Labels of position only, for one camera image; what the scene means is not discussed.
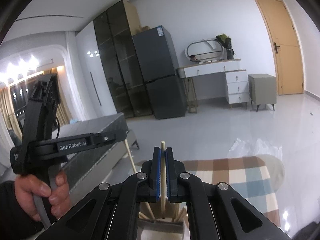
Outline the person left hand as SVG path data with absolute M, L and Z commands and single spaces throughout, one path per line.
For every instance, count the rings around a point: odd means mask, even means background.
M 71 208 L 71 199 L 69 195 L 69 184 L 67 176 L 61 170 L 56 178 L 55 183 L 57 188 L 52 191 L 50 187 L 30 174 L 27 176 L 17 176 L 15 179 L 15 196 L 20 207 L 33 220 L 39 222 L 40 215 L 36 211 L 36 206 L 33 201 L 33 195 L 48 198 L 51 207 L 51 213 L 59 219 Z

